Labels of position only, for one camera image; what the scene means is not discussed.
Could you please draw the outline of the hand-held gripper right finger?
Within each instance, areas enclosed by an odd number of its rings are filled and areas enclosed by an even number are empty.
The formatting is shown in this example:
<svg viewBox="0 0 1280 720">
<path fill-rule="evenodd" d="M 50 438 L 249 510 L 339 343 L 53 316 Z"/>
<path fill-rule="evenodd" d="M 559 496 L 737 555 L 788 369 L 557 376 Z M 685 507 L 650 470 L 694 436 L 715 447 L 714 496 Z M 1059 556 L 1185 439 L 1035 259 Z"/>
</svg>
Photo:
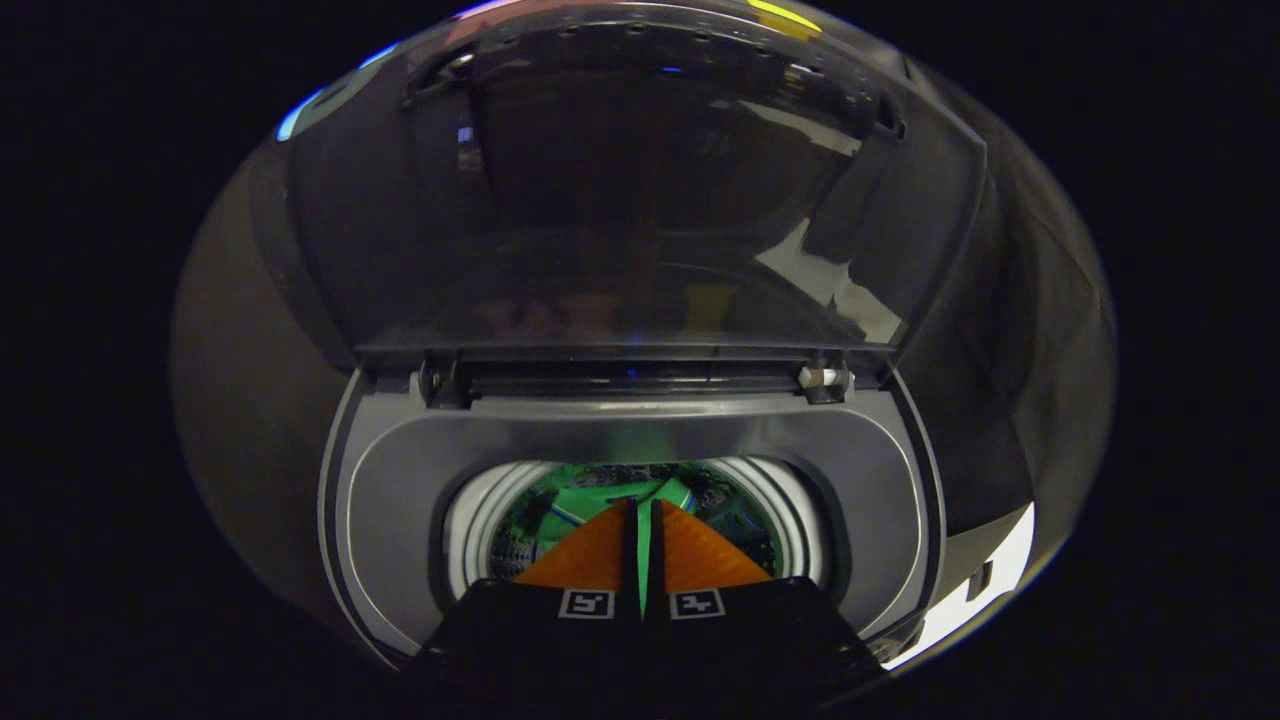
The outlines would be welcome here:
<svg viewBox="0 0 1280 720">
<path fill-rule="evenodd" d="M 832 707 L 888 674 L 804 575 L 773 578 L 692 514 L 652 506 L 645 671 L 657 707 Z"/>
</svg>

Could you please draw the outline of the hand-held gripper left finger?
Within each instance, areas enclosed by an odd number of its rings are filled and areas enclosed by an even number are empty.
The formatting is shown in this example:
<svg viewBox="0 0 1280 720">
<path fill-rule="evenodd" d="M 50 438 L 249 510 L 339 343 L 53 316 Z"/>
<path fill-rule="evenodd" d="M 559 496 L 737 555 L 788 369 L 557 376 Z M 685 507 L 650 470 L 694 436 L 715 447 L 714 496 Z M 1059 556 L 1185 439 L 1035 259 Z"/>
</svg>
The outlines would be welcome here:
<svg viewBox="0 0 1280 720">
<path fill-rule="evenodd" d="M 410 661 L 435 703 L 616 703 L 643 674 L 637 510 L 595 515 L 513 580 L 483 578 Z"/>
</svg>

